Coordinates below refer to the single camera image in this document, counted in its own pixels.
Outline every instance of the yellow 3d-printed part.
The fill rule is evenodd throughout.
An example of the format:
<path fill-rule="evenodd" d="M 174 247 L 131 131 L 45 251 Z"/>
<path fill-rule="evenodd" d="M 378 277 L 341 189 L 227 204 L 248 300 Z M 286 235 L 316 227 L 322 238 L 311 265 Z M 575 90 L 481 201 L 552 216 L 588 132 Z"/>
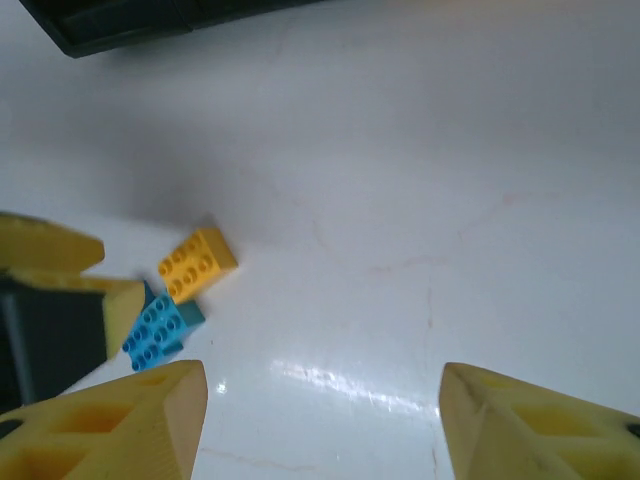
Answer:
<path fill-rule="evenodd" d="M 640 418 L 447 364 L 440 414 L 457 480 L 640 479 Z"/>
<path fill-rule="evenodd" d="M 158 265 L 173 301 L 183 303 L 238 266 L 217 228 L 200 228 Z"/>
<path fill-rule="evenodd" d="M 103 294 L 102 312 L 107 358 L 115 356 L 120 351 L 144 307 L 144 283 L 139 281 L 17 268 L 9 269 L 8 275 L 23 285 L 41 290 Z"/>
<path fill-rule="evenodd" d="M 81 272 L 104 258 L 97 238 L 37 218 L 0 213 L 0 268 Z"/>
<path fill-rule="evenodd" d="M 188 480 L 207 407 L 181 361 L 0 416 L 0 478 Z"/>

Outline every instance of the yellow lego brick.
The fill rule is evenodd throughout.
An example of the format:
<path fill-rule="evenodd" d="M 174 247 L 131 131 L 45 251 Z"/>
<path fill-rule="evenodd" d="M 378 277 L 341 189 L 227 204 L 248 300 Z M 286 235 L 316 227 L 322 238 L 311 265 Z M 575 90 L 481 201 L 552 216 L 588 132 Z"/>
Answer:
<path fill-rule="evenodd" d="M 457 480 L 640 478 L 640 418 L 464 364 L 440 414 Z"/>
<path fill-rule="evenodd" d="M 185 360 L 0 416 L 0 478 L 188 480 L 207 407 Z"/>
<path fill-rule="evenodd" d="M 173 301 L 183 303 L 238 266 L 217 228 L 199 228 L 158 265 Z"/>
<path fill-rule="evenodd" d="M 118 353 L 144 307 L 144 284 L 139 281 L 16 268 L 9 269 L 8 275 L 36 289 L 103 294 L 107 358 Z"/>
<path fill-rule="evenodd" d="M 81 272 L 104 259 L 94 237 L 37 218 L 0 213 L 0 268 Z"/>

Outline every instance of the yellow plastic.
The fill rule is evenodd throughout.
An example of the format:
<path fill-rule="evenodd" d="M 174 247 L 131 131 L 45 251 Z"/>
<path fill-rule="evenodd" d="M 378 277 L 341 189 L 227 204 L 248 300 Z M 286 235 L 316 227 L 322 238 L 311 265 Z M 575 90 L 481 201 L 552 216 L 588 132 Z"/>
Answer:
<path fill-rule="evenodd" d="M 640 479 L 640 418 L 617 410 L 449 363 L 440 414 L 457 480 Z"/>
<path fill-rule="evenodd" d="M 102 293 L 107 358 L 115 356 L 120 351 L 144 307 L 142 282 L 16 268 L 9 269 L 8 274 L 18 282 L 33 288 Z"/>
<path fill-rule="evenodd" d="M 0 213 L 0 268 L 79 273 L 104 259 L 94 237 L 37 218 Z"/>
<path fill-rule="evenodd" d="M 207 406 L 202 363 L 176 362 L 0 416 L 0 478 L 188 480 Z"/>
<path fill-rule="evenodd" d="M 158 265 L 175 303 L 195 295 L 238 266 L 217 228 L 199 228 Z"/>

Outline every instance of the white surface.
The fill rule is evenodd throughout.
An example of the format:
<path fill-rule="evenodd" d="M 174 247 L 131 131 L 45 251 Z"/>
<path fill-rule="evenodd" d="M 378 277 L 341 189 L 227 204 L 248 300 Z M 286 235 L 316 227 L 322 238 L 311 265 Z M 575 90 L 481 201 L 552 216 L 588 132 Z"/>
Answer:
<path fill-rule="evenodd" d="M 446 361 L 640 413 L 637 2 L 331 2 L 79 61 L 15 3 L 2 208 L 117 274 L 210 213 L 242 264 L 183 355 L 195 479 L 449 479 Z"/>

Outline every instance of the white table surface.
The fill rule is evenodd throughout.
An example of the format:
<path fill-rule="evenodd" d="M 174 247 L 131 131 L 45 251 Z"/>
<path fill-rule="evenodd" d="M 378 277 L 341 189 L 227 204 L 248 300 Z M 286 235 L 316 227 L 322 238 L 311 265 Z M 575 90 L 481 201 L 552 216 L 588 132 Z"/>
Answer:
<path fill-rule="evenodd" d="M 638 13 L 335 1 L 71 60 L 2 2 L 0 208 L 125 276 L 222 228 L 194 479 L 450 479 L 447 361 L 640 414 Z"/>

